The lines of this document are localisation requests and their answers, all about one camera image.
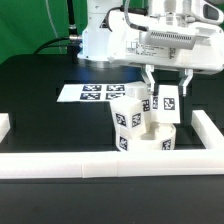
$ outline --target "white robot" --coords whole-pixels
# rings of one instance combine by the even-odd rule
[[[165,136],[166,132],[170,135],[171,131],[175,134],[172,123],[179,123],[177,87],[158,87],[158,96],[153,96],[158,91],[152,72],[155,69],[179,71],[181,95],[186,96],[193,74],[213,75],[222,71],[224,49],[220,46],[224,44],[224,35],[219,25],[224,20],[223,12],[204,0],[148,0],[144,15],[139,15],[134,10],[129,13],[130,0],[126,0],[124,7],[122,3],[120,0],[88,1],[88,26],[83,32],[80,62],[98,67],[141,67],[151,107],[161,98],[150,118],[159,124],[155,135]],[[173,111],[166,111],[165,107],[174,105],[173,100]],[[124,145],[127,138],[119,138]]]

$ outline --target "white cube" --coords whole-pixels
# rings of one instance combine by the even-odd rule
[[[116,133],[132,139],[147,132],[141,100],[123,96],[110,106]]]
[[[151,96],[151,121],[159,123],[180,123],[178,86],[159,86],[159,95]]]
[[[150,97],[147,85],[144,82],[132,82],[125,85],[125,95],[139,100]]]

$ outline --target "black surface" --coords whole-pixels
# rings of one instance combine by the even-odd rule
[[[160,84],[179,82],[176,73],[159,71],[155,78]],[[66,56],[10,58],[0,66],[0,112],[10,112],[12,125],[1,152],[115,150],[108,104],[56,99],[65,83],[140,79],[138,69],[87,69]],[[190,128],[193,109],[204,109],[224,128],[223,83],[222,74],[194,77],[181,99],[179,148],[192,142],[202,147]],[[223,187],[223,176],[0,180],[0,223],[222,224]]]
[[[158,84],[179,83],[175,72],[156,71]],[[56,103],[64,84],[127,83],[142,80],[138,68],[96,69],[67,56],[20,55],[0,66],[0,112],[10,114],[11,130],[1,152],[116,150],[109,103]],[[182,123],[176,149],[203,148],[191,127],[191,113],[203,109],[222,129],[223,75],[195,75],[180,98]]]

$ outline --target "cable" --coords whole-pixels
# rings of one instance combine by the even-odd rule
[[[124,17],[125,17],[126,23],[127,23],[132,29],[141,30],[141,31],[147,31],[147,30],[148,30],[147,27],[136,25],[136,24],[134,24],[134,23],[132,23],[132,22],[130,21],[130,19],[129,19],[129,15],[128,15],[129,4],[130,4],[130,0],[126,0],[126,2],[125,2],[125,6],[124,6]]]
[[[122,5],[121,7],[115,7],[115,8],[112,8],[110,9],[108,12],[107,12],[107,15],[106,15],[106,25],[107,25],[107,28],[111,31],[112,29],[110,28],[110,24],[109,24],[109,17],[110,17],[110,13],[111,11],[114,11],[114,10],[120,10],[121,12],[124,12],[124,6]],[[146,16],[148,14],[148,10],[147,8],[144,8],[144,9],[139,9],[139,8],[129,8],[128,9],[128,12],[129,13],[133,13],[133,14],[137,14],[137,15],[142,15],[142,16]]]
[[[78,32],[77,32],[77,27],[75,25],[75,16],[74,16],[72,0],[67,0],[67,8],[68,8],[68,21],[69,21],[69,34],[77,35]]]
[[[55,37],[58,38],[58,33],[57,33],[57,30],[55,28],[55,25],[54,25],[54,22],[53,22],[53,19],[52,19],[52,16],[51,16],[51,11],[50,11],[50,6],[49,6],[48,0],[45,0],[45,3],[46,3],[47,14],[48,14],[48,18],[49,18],[51,27],[53,29]]]
[[[107,12],[107,15],[106,15],[106,25],[107,25],[107,27],[108,27],[108,29],[111,31],[111,32],[113,32],[112,31],[112,29],[110,28],[110,24],[109,24],[109,17],[110,17],[110,13],[111,13],[111,11],[113,11],[113,10],[117,10],[117,9],[120,9],[121,10],[121,7],[114,7],[114,8],[112,8],[112,9],[110,9],[108,12]]]
[[[46,48],[54,48],[54,47],[67,47],[68,45],[67,44],[63,44],[63,45],[49,45],[49,46],[44,46],[42,47],[36,54],[38,54],[40,51],[46,49]]]
[[[65,41],[65,40],[69,40],[69,37],[58,37],[56,39],[50,40],[50,41],[46,42],[45,44],[41,45],[33,54],[38,54],[42,49],[46,48],[50,44],[57,43],[60,41]]]

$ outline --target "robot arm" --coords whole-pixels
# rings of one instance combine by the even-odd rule
[[[129,15],[128,3],[124,14],[111,13],[111,62],[179,71],[184,96],[193,74],[212,75],[223,70],[223,55],[212,39],[224,38],[218,26],[224,16],[214,5],[204,0],[148,0],[148,15],[139,16]],[[143,73],[154,92],[151,71]]]

